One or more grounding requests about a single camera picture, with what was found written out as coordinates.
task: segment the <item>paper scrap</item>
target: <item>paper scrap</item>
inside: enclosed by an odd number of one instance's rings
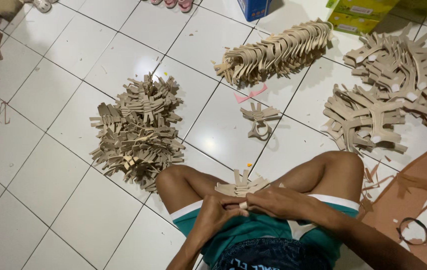
[[[241,103],[241,102],[244,102],[244,101],[250,99],[251,97],[254,97],[254,96],[264,92],[265,90],[267,90],[267,88],[268,88],[267,85],[265,85],[265,83],[264,83],[262,89],[260,89],[258,91],[251,91],[248,96],[242,97],[242,96],[236,95],[235,93],[234,93],[234,96],[235,96],[235,99],[237,100],[237,103]]]

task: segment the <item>sandal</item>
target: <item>sandal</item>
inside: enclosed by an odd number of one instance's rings
[[[163,2],[165,3],[167,9],[172,9],[175,7],[175,5],[177,5],[177,0],[164,0]]]
[[[52,4],[47,0],[25,0],[25,3],[33,3],[33,5],[42,13],[49,12]]]
[[[183,13],[189,13],[192,9],[193,0],[178,0],[178,7]]]

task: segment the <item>cardboard box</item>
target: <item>cardboard box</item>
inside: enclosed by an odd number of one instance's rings
[[[331,12],[328,18],[333,24],[333,29],[348,34],[360,36],[367,34],[379,23],[376,20],[366,19],[360,16],[352,16],[344,13]]]
[[[237,0],[247,22],[251,22],[269,14],[272,0]]]
[[[382,21],[400,0],[337,0],[333,12]]]

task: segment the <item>person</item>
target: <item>person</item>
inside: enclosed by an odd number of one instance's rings
[[[227,183],[215,176],[185,165],[164,169],[158,194],[186,236],[167,270],[193,269],[200,253],[212,270],[332,269],[342,243],[376,270],[426,270],[408,250],[354,218],[363,175],[356,154],[330,151],[240,198],[217,192],[217,183]],[[239,207],[245,201],[248,211]]]

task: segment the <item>yellow-green box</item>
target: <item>yellow-green box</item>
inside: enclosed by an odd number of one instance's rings
[[[331,10],[370,20],[382,21],[400,0],[337,0]]]
[[[331,12],[328,18],[336,31],[360,36],[367,34],[379,23],[376,20],[366,19],[360,16],[352,16],[344,13]]]

